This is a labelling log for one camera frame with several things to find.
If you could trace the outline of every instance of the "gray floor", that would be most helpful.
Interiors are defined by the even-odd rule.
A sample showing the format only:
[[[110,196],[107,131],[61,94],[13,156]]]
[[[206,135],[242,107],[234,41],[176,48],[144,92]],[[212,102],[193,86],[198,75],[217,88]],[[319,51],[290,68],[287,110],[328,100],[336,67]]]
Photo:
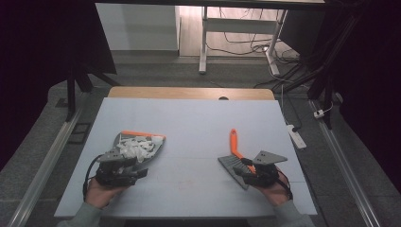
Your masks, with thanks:
[[[253,88],[256,83],[271,79],[266,69],[266,60],[263,59],[211,59],[208,62],[208,72],[204,76],[198,74],[196,58],[171,56],[155,58],[154,56],[137,57],[120,54],[114,55],[114,60],[118,76],[111,77],[123,85]],[[285,72],[289,66],[281,65],[280,68]],[[88,105],[78,120],[81,130],[85,130],[85,127],[90,129],[102,98],[111,88],[100,79],[91,76],[91,80],[96,88],[89,95]],[[294,125],[300,124],[296,114],[302,122],[299,133],[303,136],[307,148],[297,150],[297,155],[319,213],[312,219],[317,226],[365,226],[352,193],[323,137],[320,123],[312,116],[305,91],[306,88],[300,87],[292,91],[289,97],[283,96],[283,113],[288,122]],[[65,105],[62,105],[63,98],[66,98],[65,82],[54,86],[49,91],[49,100],[41,117],[0,173],[0,226],[5,226],[9,222],[63,124],[66,117]],[[280,94],[276,94],[276,98],[281,101]],[[400,226],[400,194],[369,150],[343,121],[339,113],[339,105],[335,102],[332,111],[333,132],[337,135],[382,226]],[[70,136],[69,143],[62,151],[26,226],[54,226],[60,221],[53,215],[80,156],[84,140],[84,134]],[[276,226],[274,218],[253,218],[248,222],[251,226]],[[149,223],[148,226],[158,226],[151,220]],[[101,226],[123,225],[124,220],[111,218],[104,218],[101,223]]]

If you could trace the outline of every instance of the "metal frame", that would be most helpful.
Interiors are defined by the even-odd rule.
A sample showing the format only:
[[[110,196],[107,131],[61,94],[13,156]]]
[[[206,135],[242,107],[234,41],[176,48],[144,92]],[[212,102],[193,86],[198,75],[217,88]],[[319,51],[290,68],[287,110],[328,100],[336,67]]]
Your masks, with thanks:
[[[313,112],[316,112],[318,109],[320,109],[317,108],[318,104],[315,105],[314,101],[312,100],[309,100],[309,105]],[[375,213],[374,208],[370,204],[369,199],[366,196],[364,190],[360,186],[359,181],[357,180],[357,177],[355,176],[355,173],[351,168],[351,165],[348,163],[348,159],[344,155],[344,152],[337,140],[336,135],[333,133],[333,131],[331,131],[331,129],[327,127],[327,125],[322,120],[319,120],[319,125],[323,132],[324,138],[328,146],[330,147],[334,158],[336,159],[337,165],[340,168],[342,176],[357,203],[359,212],[362,215],[363,219],[365,220],[366,226],[370,227],[381,226],[377,214]]]
[[[54,166],[59,160],[61,152],[64,149],[64,146],[68,140],[68,137],[71,134],[71,131],[77,124],[77,121],[82,114],[88,96],[89,94],[82,93],[82,95],[79,97],[77,111],[71,117],[71,120],[69,122],[64,122],[64,124],[62,125],[59,134],[53,142],[50,150],[47,152],[47,155],[44,158],[41,166],[39,167],[39,170],[36,173],[34,179],[32,180],[32,183],[30,184],[20,204],[12,215],[8,227],[25,226],[33,210],[33,207],[35,206],[38,198],[41,196],[42,191],[44,190],[44,186],[46,185]]]
[[[326,10],[342,7],[342,4],[337,1],[326,2],[326,0],[97,0],[96,2],[113,4],[294,10]]]
[[[274,76],[279,76],[280,72],[277,64],[272,56],[275,44],[281,31],[287,11],[284,10],[278,21],[260,21],[260,20],[240,20],[240,19],[223,19],[208,18],[207,7],[201,8],[202,17],[202,36],[200,46],[200,74],[206,74],[207,61],[207,32],[232,32],[232,33],[252,33],[252,34],[269,34],[272,35],[269,48],[265,50],[266,57],[271,72]]]

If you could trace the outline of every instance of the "orange handle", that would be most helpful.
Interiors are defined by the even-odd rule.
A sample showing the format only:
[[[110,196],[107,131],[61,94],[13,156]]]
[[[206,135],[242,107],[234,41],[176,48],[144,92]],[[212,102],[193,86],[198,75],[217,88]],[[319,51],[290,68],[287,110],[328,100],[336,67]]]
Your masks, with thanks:
[[[122,131],[122,134],[128,134],[128,135],[139,135],[139,136],[162,136],[164,139],[166,139],[165,135],[161,134],[151,134],[147,132],[140,132],[140,131]]]
[[[236,130],[232,129],[230,131],[230,146],[231,146],[231,152],[233,153],[233,155],[235,155],[238,159],[242,159],[244,158],[244,156],[242,156],[242,154],[236,149],[237,146],[237,141],[238,138],[236,136]],[[254,166],[248,166],[248,169],[252,172],[255,173],[256,170],[254,169]]]

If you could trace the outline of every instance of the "hand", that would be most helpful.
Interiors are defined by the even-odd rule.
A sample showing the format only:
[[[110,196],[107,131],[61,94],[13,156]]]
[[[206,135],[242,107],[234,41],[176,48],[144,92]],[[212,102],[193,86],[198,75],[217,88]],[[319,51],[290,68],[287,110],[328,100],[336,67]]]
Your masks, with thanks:
[[[288,184],[287,177],[284,176],[284,174],[278,167],[277,169],[279,170],[278,172],[279,180],[285,184]],[[259,187],[259,186],[254,186],[254,187],[258,189],[273,206],[281,205],[289,200],[286,189],[279,183],[275,183],[270,187]]]
[[[95,178],[93,178],[89,182],[85,202],[93,205],[96,208],[102,209],[109,204],[110,200],[116,194],[124,191],[127,188],[129,187],[102,186]]]

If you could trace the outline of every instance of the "black curtain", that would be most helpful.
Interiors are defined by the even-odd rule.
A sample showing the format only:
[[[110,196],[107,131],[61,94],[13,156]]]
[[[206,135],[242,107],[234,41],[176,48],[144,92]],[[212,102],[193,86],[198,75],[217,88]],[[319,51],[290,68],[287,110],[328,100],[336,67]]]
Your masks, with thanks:
[[[391,0],[370,2],[337,57],[334,87],[343,96],[344,119],[401,191],[398,6]]]
[[[0,3],[2,168],[42,112],[49,88],[66,80],[73,61],[115,74],[94,2]]]

